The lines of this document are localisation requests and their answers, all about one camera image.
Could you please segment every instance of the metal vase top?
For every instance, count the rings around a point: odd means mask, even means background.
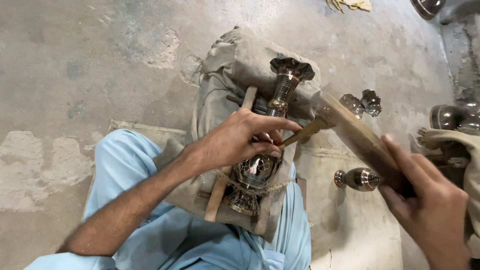
[[[297,85],[310,81],[315,76],[312,66],[294,58],[275,58],[270,61],[270,68],[276,73],[275,93],[268,103],[267,116],[285,117],[288,111],[288,100]]]

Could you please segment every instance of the metal vase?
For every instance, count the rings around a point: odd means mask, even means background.
[[[277,83],[273,98],[268,102],[266,116],[285,117],[293,91],[302,80],[312,80],[315,72],[310,64],[294,58],[275,58],[270,61],[270,68],[276,73]],[[256,155],[233,166],[235,180],[247,190],[261,191],[275,177],[282,162],[283,153],[280,158]],[[250,216],[258,215],[260,210],[258,198],[239,189],[233,189],[226,194],[223,202],[234,210]]]

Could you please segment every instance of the wooden handle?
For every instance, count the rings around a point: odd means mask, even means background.
[[[255,102],[255,98],[257,96],[258,87],[250,86],[247,89],[247,93],[245,94],[245,98],[243,99],[242,108],[251,110],[253,107],[253,103]],[[225,175],[230,175],[232,171],[232,166],[223,167],[221,171]],[[227,187],[228,179],[222,176],[217,176],[215,179],[215,184],[212,189],[212,195],[208,200],[208,205],[205,210],[204,219],[206,221],[215,222],[216,214],[218,212],[218,208],[222,203],[223,195],[225,194],[225,188]]]
[[[287,138],[285,141],[281,142],[278,146],[280,150],[284,150],[285,147],[300,141],[301,139],[310,136],[317,132],[320,129],[325,129],[329,125],[320,117],[315,118],[310,124],[308,124],[306,127],[300,129],[297,131],[294,135],[290,136]]]
[[[330,94],[323,93],[321,102],[330,108],[329,121],[335,124],[333,130],[348,148],[370,169],[377,172],[383,183],[404,197],[415,196],[412,185],[381,139]]]

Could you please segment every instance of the vase lip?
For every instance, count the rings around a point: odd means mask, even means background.
[[[270,69],[275,74],[284,71],[285,69],[297,73],[297,77],[302,80],[310,81],[315,77],[315,72],[309,63],[303,63],[295,58],[273,58],[270,61]]]

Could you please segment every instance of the light blue clothing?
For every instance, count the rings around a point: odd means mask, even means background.
[[[140,181],[156,173],[152,158],[161,149],[143,135],[117,130],[95,149],[96,179],[84,219]],[[290,177],[295,177],[292,166]],[[208,222],[161,202],[112,257],[72,253],[37,258],[26,269],[307,269],[310,228],[300,188],[287,187],[272,244],[247,230]]]

